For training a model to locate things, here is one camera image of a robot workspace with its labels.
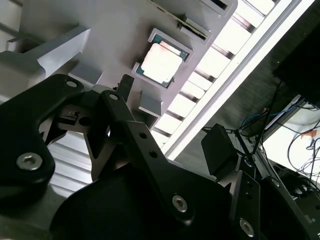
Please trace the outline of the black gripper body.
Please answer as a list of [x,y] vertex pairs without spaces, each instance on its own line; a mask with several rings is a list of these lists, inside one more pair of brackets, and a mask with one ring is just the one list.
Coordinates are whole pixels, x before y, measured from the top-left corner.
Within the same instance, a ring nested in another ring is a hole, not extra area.
[[54,240],[230,240],[230,196],[217,183],[177,165],[160,173],[162,205],[130,164],[72,194],[56,212]]

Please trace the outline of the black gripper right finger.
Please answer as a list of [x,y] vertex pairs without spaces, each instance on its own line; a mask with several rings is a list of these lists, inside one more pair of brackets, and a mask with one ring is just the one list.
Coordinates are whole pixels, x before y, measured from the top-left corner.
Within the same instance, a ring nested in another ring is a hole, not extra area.
[[320,198],[305,177],[279,170],[220,124],[207,130],[201,146],[209,174],[230,193],[237,240],[319,239]]

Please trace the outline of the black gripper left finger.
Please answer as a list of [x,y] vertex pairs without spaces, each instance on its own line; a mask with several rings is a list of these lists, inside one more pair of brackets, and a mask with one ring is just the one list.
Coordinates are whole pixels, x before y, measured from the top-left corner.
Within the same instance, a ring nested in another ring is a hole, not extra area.
[[161,171],[171,163],[124,99],[110,90],[86,92],[77,80],[56,74],[0,106],[0,201],[6,208],[43,194],[55,170],[48,144],[67,131],[83,133],[92,159],[103,160],[92,183],[131,165],[161,204],[169,203]]

